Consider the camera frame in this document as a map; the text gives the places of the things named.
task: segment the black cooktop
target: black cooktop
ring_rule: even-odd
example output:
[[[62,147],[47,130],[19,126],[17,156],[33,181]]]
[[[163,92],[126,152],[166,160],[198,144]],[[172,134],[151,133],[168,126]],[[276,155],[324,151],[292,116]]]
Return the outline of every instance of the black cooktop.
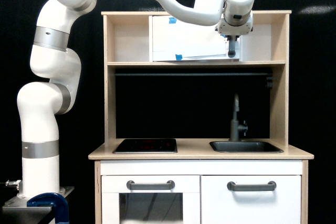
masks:
[[[114,150],[121,153],[177,153],[176,139],[172,138],[132,138],[125,139]]]

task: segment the wooden shelf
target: wooden shelf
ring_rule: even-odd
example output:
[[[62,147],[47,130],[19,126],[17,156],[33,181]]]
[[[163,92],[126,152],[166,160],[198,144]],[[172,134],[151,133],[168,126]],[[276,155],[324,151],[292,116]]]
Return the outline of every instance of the wooden shelf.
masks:
[[[240,61],[153,60],[153,17],[166,12],[103,12],[105,143],[116,140],[115,75],[118,69],[271,68],[270,137],[288,147],[290,10],[254,11],[254,31],[242,43]]]
[[[284,60],[274,61],[208,61],[208,62],[108,62],[113,68],[248,68],[285,65]]]

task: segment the gray faucet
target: gray faucet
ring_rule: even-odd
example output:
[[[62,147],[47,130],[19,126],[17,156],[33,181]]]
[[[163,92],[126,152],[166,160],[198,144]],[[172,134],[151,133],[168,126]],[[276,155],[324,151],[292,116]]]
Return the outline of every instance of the gray faucet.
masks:
[[[229,141],[238,142],[241,141],[239,138],[239,133],[243,132],[246,136],[248,130],[247,124],[244,121],[244,124],[239,124],[237,120],[237,112],[239,111],[239,97],[235,94],[235,101],[233,103],[233,119],[231,120],[231,133]]]

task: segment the sink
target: sink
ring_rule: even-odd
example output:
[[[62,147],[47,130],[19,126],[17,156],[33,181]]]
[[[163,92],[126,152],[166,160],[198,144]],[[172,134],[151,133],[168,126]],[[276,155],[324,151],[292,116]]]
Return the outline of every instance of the sink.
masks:
[[[282,153],[282,149],[267,142],[210,142],[212,149],[224,153]]]

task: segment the oven door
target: oven door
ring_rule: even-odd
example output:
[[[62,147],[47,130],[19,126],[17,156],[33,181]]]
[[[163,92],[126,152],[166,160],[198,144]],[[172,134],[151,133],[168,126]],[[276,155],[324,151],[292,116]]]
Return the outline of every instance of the oven door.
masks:
[[[199,176],[102,176],[103,224],[199,224]]]

